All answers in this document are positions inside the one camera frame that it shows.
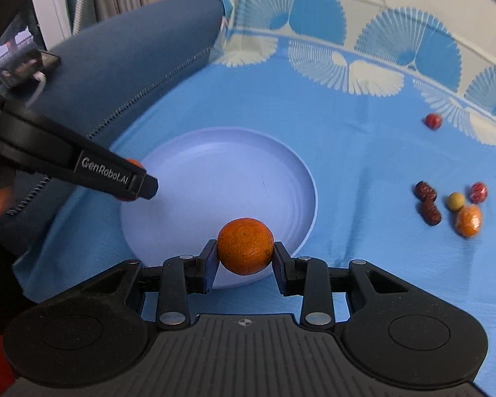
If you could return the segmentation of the yellow green small fruit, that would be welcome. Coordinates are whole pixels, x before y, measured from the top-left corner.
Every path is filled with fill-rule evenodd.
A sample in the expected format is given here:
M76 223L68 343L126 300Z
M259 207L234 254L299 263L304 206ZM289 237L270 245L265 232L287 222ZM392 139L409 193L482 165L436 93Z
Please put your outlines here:
M457 212L465 206L465 196L460 192L451 193L446 200L447 208L452 212Z

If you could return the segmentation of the orange mandarin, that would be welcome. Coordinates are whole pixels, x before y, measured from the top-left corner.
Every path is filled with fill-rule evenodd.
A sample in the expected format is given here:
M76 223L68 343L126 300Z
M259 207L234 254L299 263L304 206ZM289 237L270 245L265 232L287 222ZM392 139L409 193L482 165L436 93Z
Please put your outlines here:
M133 165L135 165L135 166L137 166L137 167L139 167L139 168L143 168L142 164L141 164L138 160L135 160L135 159L130 159L130 158L127 158L126 160L127 160L128 162L131 162L131 164L133 164ZM119 199L119 200L121 200L122 202L129 202L129 201L131 201L131 200L128 200L128 199L122 199L122 198L119 198L119 197L118 197L118 199Z
M274 236L269 228L253 218L240 218L225 224L217 239L220 263L231 273L247 276L269 266Z

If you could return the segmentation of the lilac round plate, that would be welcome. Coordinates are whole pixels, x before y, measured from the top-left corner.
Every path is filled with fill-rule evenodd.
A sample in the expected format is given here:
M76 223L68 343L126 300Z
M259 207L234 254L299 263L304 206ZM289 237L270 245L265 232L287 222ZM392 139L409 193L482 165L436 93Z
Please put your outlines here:
M200 254L228 222L259 220L297 256L318 211L314 179L287 145L240 127L182 134L142 161L156 177L150 200L121 207L124 238L147 267L181 254Z

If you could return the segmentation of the red fruit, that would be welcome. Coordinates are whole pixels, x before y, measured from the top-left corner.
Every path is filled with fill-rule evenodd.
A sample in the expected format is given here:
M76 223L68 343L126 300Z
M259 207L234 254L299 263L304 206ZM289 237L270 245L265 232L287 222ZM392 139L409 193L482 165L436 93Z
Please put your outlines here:
M469 199L474 204L480 204L486 201L488 197L488 189L485 183L475 182L469 189Z
M437 113L429 113L425 116L424 123L427 128L435 131L442 126L442 117Z

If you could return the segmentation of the blue patterned cloth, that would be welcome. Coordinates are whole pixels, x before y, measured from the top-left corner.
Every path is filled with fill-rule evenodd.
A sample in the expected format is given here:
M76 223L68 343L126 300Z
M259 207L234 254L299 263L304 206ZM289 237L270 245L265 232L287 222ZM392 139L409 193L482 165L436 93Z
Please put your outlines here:
M496 6L491 0L223 0L212 62L113 143L143 161L192 131L240 127L287 145L318 194L298 255L364 259L477 317L489 351L477 384L496 396ZM437 113L433 131L425 116ZM414 186L436 190L425 223ZM455 230L453 192L488 189L482 227ZM121 207L77 189L15 267L36 302L136 257Z

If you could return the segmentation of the dark red date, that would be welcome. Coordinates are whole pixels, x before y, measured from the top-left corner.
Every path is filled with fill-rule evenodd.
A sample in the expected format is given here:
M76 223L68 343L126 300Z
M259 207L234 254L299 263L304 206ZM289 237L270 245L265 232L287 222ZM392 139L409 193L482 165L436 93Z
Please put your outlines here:
M414 195L421 202L434 202L437 198L436 190L434 190L433 187L431 187L430 184L425 181L419 181L415 184Z
M432 200L425 200L421 203L420 214L425 223L429 226L435 226L442 220L442 215Z

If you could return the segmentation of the orange fruit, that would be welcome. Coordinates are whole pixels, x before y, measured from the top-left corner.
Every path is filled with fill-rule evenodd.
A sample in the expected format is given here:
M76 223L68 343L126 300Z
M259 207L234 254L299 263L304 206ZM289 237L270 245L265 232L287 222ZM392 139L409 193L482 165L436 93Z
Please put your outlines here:
M482 212L475 204L468 204L458 210L455 219L455 230L466 239L477 235L482 227Z

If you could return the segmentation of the black smartphone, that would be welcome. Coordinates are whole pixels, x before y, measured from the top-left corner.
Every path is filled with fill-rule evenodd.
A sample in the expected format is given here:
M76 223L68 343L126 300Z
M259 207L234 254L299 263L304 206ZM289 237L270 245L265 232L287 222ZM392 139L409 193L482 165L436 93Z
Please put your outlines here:
M0 80L7 89L30 82L36 73L48 75L56 70L62 59L38 48L17 53L5 63L0 63Z

